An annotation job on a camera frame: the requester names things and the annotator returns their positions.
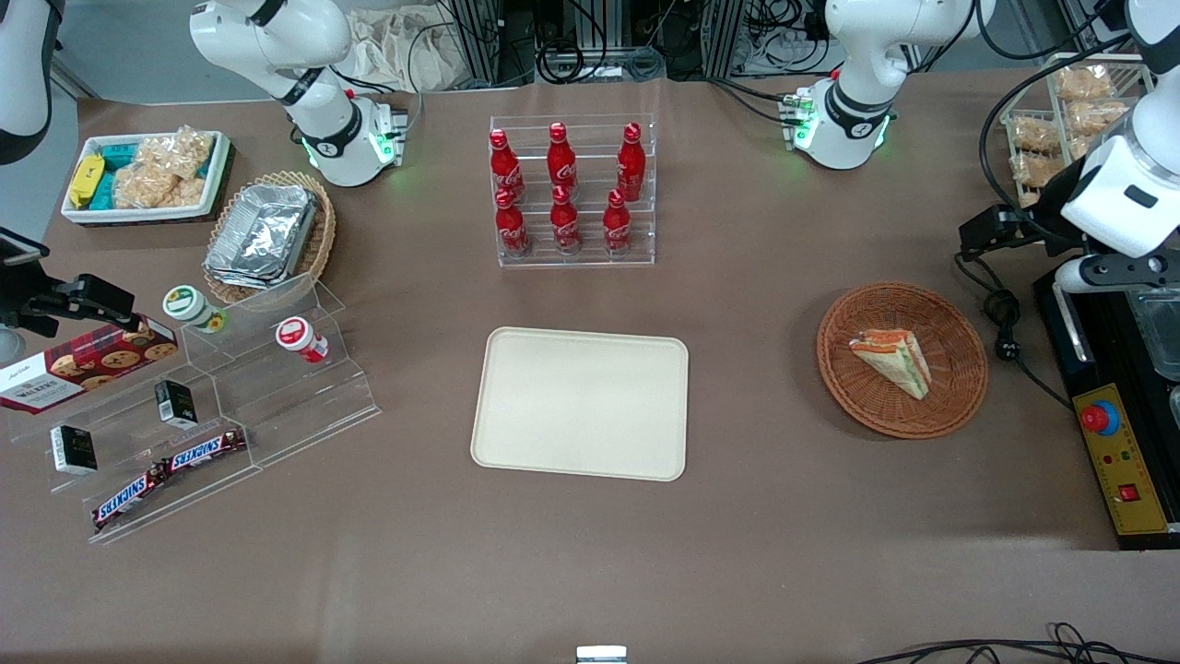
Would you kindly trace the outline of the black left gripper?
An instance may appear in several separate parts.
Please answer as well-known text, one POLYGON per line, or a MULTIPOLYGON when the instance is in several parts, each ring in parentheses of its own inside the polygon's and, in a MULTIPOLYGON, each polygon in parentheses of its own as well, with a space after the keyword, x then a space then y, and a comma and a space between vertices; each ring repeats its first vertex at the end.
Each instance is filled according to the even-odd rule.
POLYGON ((979 259, 999 249, 1045 243, 1048 236, 1035 228, 1025 209, 985 208, 958 226, 958 238, 961 259, 979 259))

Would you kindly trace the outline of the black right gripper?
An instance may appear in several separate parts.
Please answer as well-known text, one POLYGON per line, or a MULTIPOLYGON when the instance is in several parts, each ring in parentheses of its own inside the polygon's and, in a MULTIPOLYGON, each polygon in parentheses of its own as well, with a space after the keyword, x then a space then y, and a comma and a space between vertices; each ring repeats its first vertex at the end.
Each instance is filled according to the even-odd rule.
POLYGON ((55 338, 60 320, 93 320, 136 331, 135 294, 81 274, 71 282, 48 276, 4 276, 1 323, 55 338))

